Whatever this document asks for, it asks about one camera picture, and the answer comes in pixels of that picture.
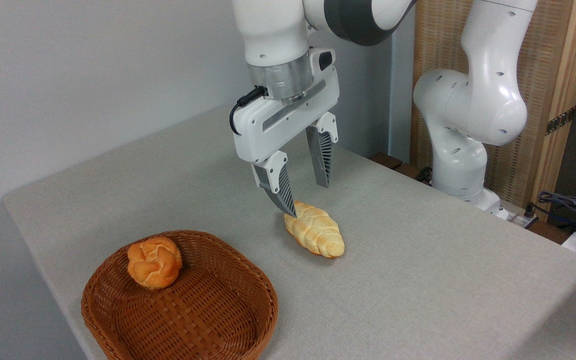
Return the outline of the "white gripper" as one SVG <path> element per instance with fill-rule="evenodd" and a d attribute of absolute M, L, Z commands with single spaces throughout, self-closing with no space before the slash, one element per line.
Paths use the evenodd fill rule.
<path fill-rule="evenodd" d="M 334 144 L 339 140 L 336 116 L 329 112 L 339 99 L 336 51 L 311 48 L 309 61 L 314 82 L 297 100 L 258 96 L 233 114 L 238 157 L 253 163 L 256 185 L 265 190 L 279 210 L 293 218 L 297 210 L 288 174 L 288 155 L 279 149 L 306 129 L 316 182 L 327 188 Z"/>

